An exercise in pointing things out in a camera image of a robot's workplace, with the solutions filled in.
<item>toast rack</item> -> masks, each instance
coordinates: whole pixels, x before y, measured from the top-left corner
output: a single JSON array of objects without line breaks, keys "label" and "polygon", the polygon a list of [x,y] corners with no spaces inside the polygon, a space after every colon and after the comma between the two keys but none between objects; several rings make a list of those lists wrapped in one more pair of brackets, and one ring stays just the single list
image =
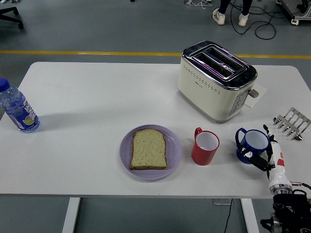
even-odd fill
[{"label": "toast rack", "polygon": [[311,124],[311,120],[306,118],[301,112],[295,108],[290,108],[285,116],[279,115],[273,119],[273,125],[278,124],[278,129],[283,127],[282,133],[287,132],[286,136],[292,135],[291,140],[301,141],[303,138],[301,134]]}]

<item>plate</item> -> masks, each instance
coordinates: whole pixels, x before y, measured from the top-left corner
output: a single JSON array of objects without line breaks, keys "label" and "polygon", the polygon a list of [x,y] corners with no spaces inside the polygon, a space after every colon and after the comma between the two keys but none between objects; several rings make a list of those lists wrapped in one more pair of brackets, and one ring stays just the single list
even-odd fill
[{"label": "plate", "polygon": [[[132,158],[132,142],[134,133],[137,130],[154,129],[159,130],[164,134],[166,141],[166,160],[168,164],[167,170],[131,170],[130,163]],[[124,167],[132,174],[145,179],[157,180],[171,174],[178,166],[181,159],[181,144],[177,136],[169,129],[160,125],[142,125],[132,129],[121,142],[120,145],[120,158]]]}]

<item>yellow floor line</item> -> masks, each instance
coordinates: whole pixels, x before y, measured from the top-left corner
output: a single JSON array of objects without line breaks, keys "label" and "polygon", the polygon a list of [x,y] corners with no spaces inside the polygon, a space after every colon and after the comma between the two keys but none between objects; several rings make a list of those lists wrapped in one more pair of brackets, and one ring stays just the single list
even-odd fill
[{"label": "yellow floor line", "polygon": [[[179,57],[179,52],[105,52],[105,51],[36,51],[36,50],[0,50],[0,54],[53,54],[53,55],[116,55],[116,56],[172,56]],[[236,54],[241,58],[277,58],[277,59],[311,59],[307,55],[264,55]]]}]

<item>bread slice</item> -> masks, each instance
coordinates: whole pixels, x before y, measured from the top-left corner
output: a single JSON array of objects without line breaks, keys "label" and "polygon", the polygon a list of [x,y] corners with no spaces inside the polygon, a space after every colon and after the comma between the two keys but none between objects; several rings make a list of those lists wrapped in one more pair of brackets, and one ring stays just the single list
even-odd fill
[{"label": "bread slice", "polygon": [[143,129],[135,132],[130,169],[168,169],[166,141],[162,132],[153,129]]}]

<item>toaster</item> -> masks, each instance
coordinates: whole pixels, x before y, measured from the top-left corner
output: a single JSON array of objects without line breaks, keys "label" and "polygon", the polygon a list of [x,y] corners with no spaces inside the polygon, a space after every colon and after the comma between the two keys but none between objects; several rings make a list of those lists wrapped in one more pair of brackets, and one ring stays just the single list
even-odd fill
[{"label": "toaster", "polygon": [[247,62],[201,41],[182,52],[178,90],[214,122],[223,123],[242,109],[256,77]]}]

